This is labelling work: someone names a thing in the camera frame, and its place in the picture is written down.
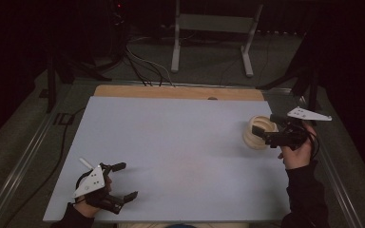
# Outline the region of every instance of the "metal frame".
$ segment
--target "metal frame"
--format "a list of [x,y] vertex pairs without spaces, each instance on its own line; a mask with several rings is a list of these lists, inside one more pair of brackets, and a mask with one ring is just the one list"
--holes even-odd
[[174,34],[173,58],[171,61],[171,72],[179,71],[180,63],[180,30],[209,30],[209,31],[226,31],[237,33],[248,33],[248,39],[244,46],[241,47],[241,57],[244,64],[245,75],[253,77],[254,72],[251,66],[249,50],[257,30],[260,13],[263,5],[259,5],[254,17],[227,17],[212,15],[196,15],[180,13],[180,0],[176,0],[176,25]]

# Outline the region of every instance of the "cable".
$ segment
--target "cable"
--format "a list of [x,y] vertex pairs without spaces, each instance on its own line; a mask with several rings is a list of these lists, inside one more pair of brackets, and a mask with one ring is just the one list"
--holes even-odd
[[[73,114],[71,114],[71,117],[69,119],[69,121],[71,119],[74,119],[75,116],[83,111],[85,109],[81,108],[79,110],[77,110],[76,112],[74,112]],[[51,172],[49,173],[49,175],[46,177],[46,179],[40,184],[40,186],[38,186],[38,188],[36,190],[34,190],[34,192],[14,211],[14,213],[9,217],[9,219],[5,222],[5,225],[3,226],[4,228],[8,227],[8,225],[10,224],[10,222],[13,220],[13,218],[22,210],[22,208],[41,190],[41,188],[43,188],[43,186],[49,181],[49,179],[52,177],[52,175],[55,173],[55,171],[58,169],[59,164],[61,163],[62,158],[64,157],[65,154],[65,139],[66,139],[66,135],[67,135],[67,128],[70,126],[70,124],[66,124],[65,128],[64,128],[64,132],[62,134],[62,143],[61,143],[61,151],[60,151],[60,156],[58,158],[58,161],[55,163],[54,168],[51,170]]]
[[164,67],[164,66],[162,66],[162,65],[159,65],[159,64],[156,64],[156,63],[154,63],[154,62],[150,62],[150,61],[147,61],[147,60],[145,60],[145,59],[142,59],[142,58],[140,58],[140,57],[138,57],[138,56],[136,56],[134,53],[132,53],[130,50],[129,50],[129,48],[128,48],[128,46],[126,46],[126,50],[129,52],[129,54],[131,54],[134,58],[136,58],[136,59],[138,59],[138,60],[141,60],[141,61],[144,61],[144,62],[146,62],[146,63],[149,63],[149,64],[152,64],[152,65],[155,65],[155,66],[157,66],[157,67],[161,67],[162,69],[164,69],[164,71],[167,73],[167,77],[168,77],[168,82],[172,85],[172,86],[174,86],[173,85],[173,83],[171,82],[171,78],[170,78],[170,73],[168,72],[168,70]]
[[221,81],[223,81],[223,75],[224,73],[229,69],[231,68],[238,60],[239,60],[240,57],[236,58],[235,61],[233,61],[222,73],[221,73],[221,79],[219,80],[219,87],[221,87]]
[[270,37],[269,37],[269,40],[268,40],[268,45],[266,46],[266,60],[265,60],[265,64],[263,65],[262,67],[262,70],[260,71],[259,73],[259,80],[257,82],[257,86],[259,86],[259,83],[260,83],[260,79],[262,77],[262,73],[263,71],[265,70],[266,66],[268,65],[268,62],[269,62],[269,45],[271,44],[271,40],[272,40],[272,36],[274,34],[270,34]]
[[131,61],[133,63],[135,63],[136,65],[139,65],[140,67],[146,68],[147,70],[149,70],[149,71],[153,72],[154,74],[160,76],[159,86],[162,86],[162,83],[163,83],[163,75],[162,75],[162,73],[156,67],[154,67],[152,64],[149,64],[152,67],[152,68],[149,68],[148,66],[144,66],[144,65],[142,65],[142,64],[140,64],[140,63],[138,63],[138,62],[136,62],[136,61],[134,61],[132,59],[131,59]]
[[129,61],[129,65],[132,67],[133,71],[135,72],[136,76],[138,76],[138,78],[141,80],[141,82],[144,84],[144,86],[147,86],[147,84],[152,86],[152,83],[145,78],[139,71],[138,69],[133,65],[133,62],[131,61],[131,59],[129,58],[129,56],[125,56],[126,59]]
[[311,153],[311,158],[310,158],[310,161],[313,160],[318,152],[319,152],[319,139],[317,138],[317,135],[311,133],[310,131],[307,131],[307,138],[310,140],[311,142],[311,145],[312,145],[312,153]]

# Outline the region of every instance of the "dark background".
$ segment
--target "dark background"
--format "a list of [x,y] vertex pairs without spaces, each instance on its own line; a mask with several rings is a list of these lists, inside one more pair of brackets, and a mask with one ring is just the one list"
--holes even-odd
[[[187,1],[182,10],[238,16],[247,12],[233,6],[248,1],[208,1],[206,9],[203,2]],[[33,80],[47,68],[42,28],[61,25],[55,31],[67,37],[61,40],[63,47],[76,59],[91,58],[89,34],[83,32],[80,21],[84,18],[75,9],[77,3],[0,0],[0,127],[34,89]],[[174,23],[173,1],[123,3],[125,19],[142,34],[162,37],[164,27]],[[319,84],[326,88],[365,162],[365,1],[270,2],[259,20],[259,30],[304,36],[288,73],[313,61]],[[86,39],[74,42],[74,36]]]

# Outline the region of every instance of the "wrist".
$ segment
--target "wrist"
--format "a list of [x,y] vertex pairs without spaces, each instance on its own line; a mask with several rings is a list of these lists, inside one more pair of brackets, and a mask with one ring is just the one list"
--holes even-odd
[[100,208],[90,206],[85,201],[76,203],[73,207],[86,218],[94,218],[100,211]]

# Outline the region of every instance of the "black equipment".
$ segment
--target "black equipment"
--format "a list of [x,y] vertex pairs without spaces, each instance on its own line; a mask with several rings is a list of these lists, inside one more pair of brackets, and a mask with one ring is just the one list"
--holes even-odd
[[265,144],[269,144],[271,148],[289,146],[292,150],[296,150],[310,137],[310,133],[304,128],[300,119],[282,118],[272,114],[270,121],[284,129],[281,132],[265,132],[262,128],[253,125],[252,133],[265,140]]
[[[108,174],[110,171],[116,172],[116,171],[126,168],[126,164],[124,162],[117,163],[114,165],[106,165],[106,164],[100,163],[100,166],[103,169],[104,179],[108,178]],[[88,177],[92,172],[93,172],[93,170],[83,174],[78,179],[78,181],[76,182],[76,189],[79,187],[79,183],[81,182],[81,180],[85,177]],[[105,187],[102,187],[96,191],[85,194],[85,201],[87,204],[89,204],[91,206],[102,208],[104,210],[110,211],[110,212],[118,215],[120,213],[121,209],[123,208],[123,206],[126,203],[131,202],[134,199],[136,199],[137,196],[138,196],[138,192],[132,192],[126,196],[123,196],[122,198],[117,198],[117,197],[109,195],[108,190]]]

